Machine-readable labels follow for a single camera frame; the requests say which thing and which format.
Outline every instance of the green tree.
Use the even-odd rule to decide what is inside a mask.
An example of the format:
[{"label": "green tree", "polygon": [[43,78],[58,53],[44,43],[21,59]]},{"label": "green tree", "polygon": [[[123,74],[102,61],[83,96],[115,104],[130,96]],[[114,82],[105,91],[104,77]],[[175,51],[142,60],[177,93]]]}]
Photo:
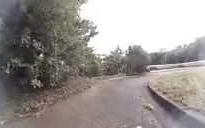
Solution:
[{"label": "green tree", "polygon": [[115,75],[122,72],[123,69],[123,51],[118,46],[111,51],[109,55],[103,58],[103,74]]},{"label": "green tree", "polygon": [[17,20],[8,14],[2,29],[7,73],[16,76],[22,85],[35,88],[58,86],[69,76],[86,73],[80,70],[94,65],[88,57],[95,56],[88,42],[98,32],[93,22],[79,16],[85,2],[27,1],[25,9],[17,7],[21,10]]},{"label": "green tree", "polygon": [[145,72],[149,63],[149,54],[140,45],[128,47],[126,51],[127,74]]}]

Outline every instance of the overcast sky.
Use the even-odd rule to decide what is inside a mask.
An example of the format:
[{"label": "overcast sky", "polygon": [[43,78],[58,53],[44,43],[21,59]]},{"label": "overcast sky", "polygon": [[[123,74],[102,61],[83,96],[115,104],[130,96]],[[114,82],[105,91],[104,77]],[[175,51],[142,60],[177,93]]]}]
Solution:
[{"label": "overcast sky", "polygon": [[130,44],[170,50],[205,35],[205,0],[89,0],[81,16],[98,26],[90,46],[101,54]]}]

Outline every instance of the concrete curb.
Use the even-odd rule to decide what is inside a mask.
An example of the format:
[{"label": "concrete curb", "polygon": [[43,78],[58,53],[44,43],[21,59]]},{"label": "concrete curb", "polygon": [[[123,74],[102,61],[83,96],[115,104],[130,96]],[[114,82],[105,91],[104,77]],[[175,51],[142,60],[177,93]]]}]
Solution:
[{"label": "concrete curb", "polygon": [[184,113],[189,118],[194,120],[194,123],[197,123],[200,126],[204,126],[203,128],[205,128],[205,116],[204,115],[202,115],[196,111],[193,111],[193,110],[187,110],[185,107],[183,107],[183,106],[175,103],[174,101],[170,100],[169,98],[165,97],[162,93],[157,91],[157,89],[152,87],[150,84],[148,85],[148,88],[150,91],[152,91],[156,96],[158,96],[164,102],[166,102],[167,104],[171,104],[176,109],[180,110],[182,113]]}]

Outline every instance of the grassy slope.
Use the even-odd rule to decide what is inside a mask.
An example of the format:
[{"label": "grassy slope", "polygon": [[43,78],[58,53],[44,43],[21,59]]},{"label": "grassy slope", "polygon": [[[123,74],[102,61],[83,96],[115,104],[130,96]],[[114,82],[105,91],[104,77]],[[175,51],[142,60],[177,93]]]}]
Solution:
[{"label": "grassy slope", "polygon": [[152,85],[172,100],[205,113],[205,67],[162,75]]}]

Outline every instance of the road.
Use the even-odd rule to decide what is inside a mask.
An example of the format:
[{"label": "road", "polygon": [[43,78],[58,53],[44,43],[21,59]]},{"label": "road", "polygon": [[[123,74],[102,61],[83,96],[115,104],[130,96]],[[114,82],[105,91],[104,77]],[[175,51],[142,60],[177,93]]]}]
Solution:
[{"label": "road", "polygon": [[[200,128],[148,90],[157,74],[106,80],[57,103],[39,118],[26,118],[6,128]],[[151,104],[154,110],[143,108]]]}]

